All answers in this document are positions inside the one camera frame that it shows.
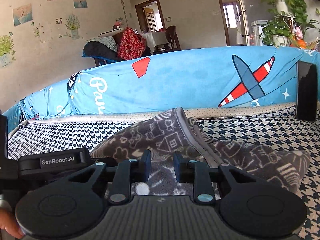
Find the beige dotted cushion edge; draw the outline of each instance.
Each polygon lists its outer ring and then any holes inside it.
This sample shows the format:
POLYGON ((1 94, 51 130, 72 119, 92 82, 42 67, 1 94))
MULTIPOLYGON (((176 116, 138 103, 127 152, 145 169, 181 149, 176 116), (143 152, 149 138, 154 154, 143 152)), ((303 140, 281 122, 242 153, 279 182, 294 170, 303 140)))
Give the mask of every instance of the beige dotted cushion edge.
MULTIPOLYGON (((187 117, 195 119, 219 118, 230 116, 246 116, 254 114, 265 114, 273 111, 280 111, 294 106, 295 103, 286 103, 261 107, 233 107, 233 108, 197 108, 185 110, 187 117)), ((63 123, 63 122, 141 122, 153 118, 161 111, 134 113, 134 114, 92 114, 72 115, 62 118, 47 120, 29 120, 30 123, 63 123)))

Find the pink flower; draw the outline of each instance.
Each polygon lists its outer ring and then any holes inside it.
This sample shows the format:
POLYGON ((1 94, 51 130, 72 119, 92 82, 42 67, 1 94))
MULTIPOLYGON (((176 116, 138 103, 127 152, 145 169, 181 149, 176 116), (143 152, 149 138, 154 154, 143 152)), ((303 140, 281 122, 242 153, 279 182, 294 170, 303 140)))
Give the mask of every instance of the pink flower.
POLYGON ((296 34, 297 40, 302 40, 303 39, 303 33, 300 27, 296 27, 294 30, 294 33, 296 34))

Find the red floral cloth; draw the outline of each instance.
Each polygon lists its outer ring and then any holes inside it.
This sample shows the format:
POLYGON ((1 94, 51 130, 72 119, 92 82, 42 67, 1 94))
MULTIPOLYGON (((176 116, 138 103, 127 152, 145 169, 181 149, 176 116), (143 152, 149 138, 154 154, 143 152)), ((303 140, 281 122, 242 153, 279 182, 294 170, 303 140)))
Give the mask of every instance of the red floral cloth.
POLYGON ((118 50, 118 57, 124 60, 135 59, 141 57, 145 49, 145 39, 141 35, 135 34, 132 28, 125 28, 118 50))

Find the doorway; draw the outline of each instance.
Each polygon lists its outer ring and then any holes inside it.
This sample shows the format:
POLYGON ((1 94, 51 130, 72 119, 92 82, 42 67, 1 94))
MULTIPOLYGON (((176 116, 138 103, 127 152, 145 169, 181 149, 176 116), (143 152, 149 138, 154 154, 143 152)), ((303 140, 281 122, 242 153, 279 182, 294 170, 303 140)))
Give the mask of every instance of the doorway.
POLYGON ((149 0, 136 6, 140 30, 157 32, 165 30, 164 18, 159 0, 149 0))
POLYGON ((219 3, 227 46, 241 46, 245 44, 242 37, 244 24, 241 18, 239 3, 237 0, 219 0, 219 3))

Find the black circular housing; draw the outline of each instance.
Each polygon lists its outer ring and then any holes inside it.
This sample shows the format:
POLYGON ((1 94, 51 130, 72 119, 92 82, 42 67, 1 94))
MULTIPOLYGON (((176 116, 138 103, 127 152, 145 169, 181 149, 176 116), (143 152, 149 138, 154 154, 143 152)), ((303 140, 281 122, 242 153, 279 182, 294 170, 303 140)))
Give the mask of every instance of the black circular housing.
POLYGON ((291 235, 303 226, 307 211, 298 196, 268 184, 237 184, 220 203, 220 215, 228 225, 261 238, 291 235))
POLYGON ((104 212, 102 199, 82 183, 51 185, 24 196, 16 206, 22 230, 35 238, 77 236, 94 226, 104 212))

